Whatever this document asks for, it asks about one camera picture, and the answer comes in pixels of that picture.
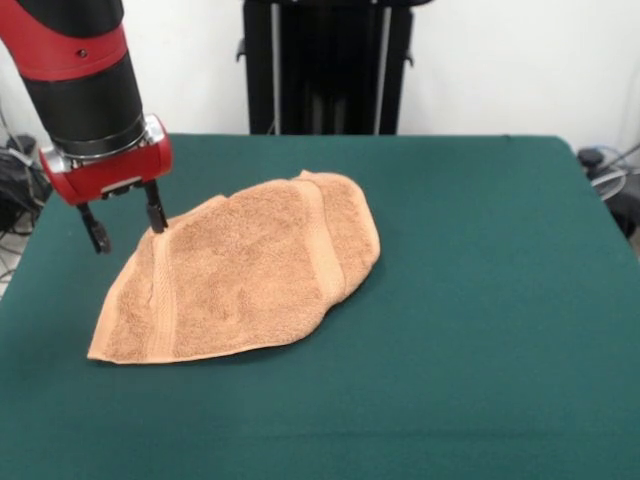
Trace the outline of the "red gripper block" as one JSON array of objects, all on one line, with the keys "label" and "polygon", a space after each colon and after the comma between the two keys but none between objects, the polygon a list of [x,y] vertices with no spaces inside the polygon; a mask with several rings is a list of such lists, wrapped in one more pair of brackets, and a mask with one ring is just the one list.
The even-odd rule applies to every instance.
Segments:
[{"label": "red gripper block", "polygon": [[144,117],[141,139],[129,149],[110,157],[73,159],[55,147],[40,150],[40,160],[53,189],[67,204],[77,206],[97,254],[109,254],[111,243],[105,227],[93,215],[88,202],[138,183],[144,184],[146,211],[154,233],[168,227],[159,189],[154,179],[167,174],[173,154],[169,136],[160,119]]}]

